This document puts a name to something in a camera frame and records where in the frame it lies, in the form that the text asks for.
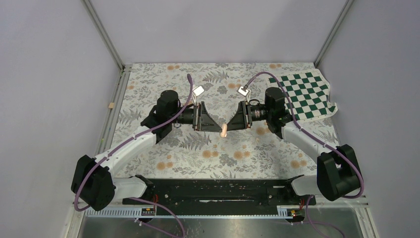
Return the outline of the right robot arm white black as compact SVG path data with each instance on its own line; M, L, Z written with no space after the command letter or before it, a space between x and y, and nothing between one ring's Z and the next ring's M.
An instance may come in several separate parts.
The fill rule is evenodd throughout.
M270 132L314 160L316 175L294 178L284 190L284 198L290 204L297 204L304 195L322 195L329 201L361 196L364 182L354 149L347 144L329 145L305 130L286 109L285 100L280 88L269 87L263 104L241 101L233 118L222 125L220 135L225 137L228 131L245 130L253 122L264 120Z

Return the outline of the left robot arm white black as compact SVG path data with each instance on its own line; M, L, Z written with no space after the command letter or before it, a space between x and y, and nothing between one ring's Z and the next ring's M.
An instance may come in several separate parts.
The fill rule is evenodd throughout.
M164 139L172 131L173 123L190 124L197 131L227 135L227 125L218 125L208 115L204 103L181 106L177 92L163 91L132 135L93 158L84 155L78 160L71 185L75 193L75 210L83 211L78 206L80 199L96 211L118 199L135 197L143 204L151 202L154 191L150 181L140 175L117 178L116 174L142 151Z

